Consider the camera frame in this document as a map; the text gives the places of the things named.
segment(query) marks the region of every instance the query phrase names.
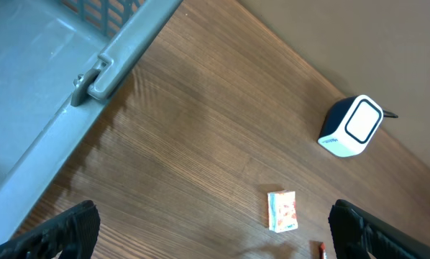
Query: beige wall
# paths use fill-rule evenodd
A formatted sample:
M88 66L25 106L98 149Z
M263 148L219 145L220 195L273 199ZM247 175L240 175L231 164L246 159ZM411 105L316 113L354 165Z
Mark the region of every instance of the beige wall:
M383 127L430 167L430 0L240 0L345 94L400 119Z

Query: white and blue device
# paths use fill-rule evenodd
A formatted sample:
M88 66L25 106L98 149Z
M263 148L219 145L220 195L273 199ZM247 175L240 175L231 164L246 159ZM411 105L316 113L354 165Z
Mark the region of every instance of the white and blue device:
M327 113L317 142L345 158L360 154L383 120L383 109L366 95L338 101Z

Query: gray plastic crate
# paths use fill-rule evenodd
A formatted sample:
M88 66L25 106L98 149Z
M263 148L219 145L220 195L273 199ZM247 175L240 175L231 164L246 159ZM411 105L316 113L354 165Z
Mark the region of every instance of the gray plastic crate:
M0 0L0 244L180 3Z

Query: wood grain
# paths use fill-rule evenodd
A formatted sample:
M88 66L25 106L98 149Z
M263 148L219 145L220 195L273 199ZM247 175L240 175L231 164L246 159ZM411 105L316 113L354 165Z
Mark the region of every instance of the wood grain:
M236 1L185 0L20 232L85 199L95 258L334 257L346 199L430 245L430 170L380 130L336 158L316 139L343 98ZM296 191L298 230L268 231L266 193Z

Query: small packet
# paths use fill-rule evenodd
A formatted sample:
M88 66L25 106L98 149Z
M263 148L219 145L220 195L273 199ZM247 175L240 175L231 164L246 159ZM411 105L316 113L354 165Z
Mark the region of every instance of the small packet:
M296 230L295 191L276 191L267 194L270 230L279 233Z

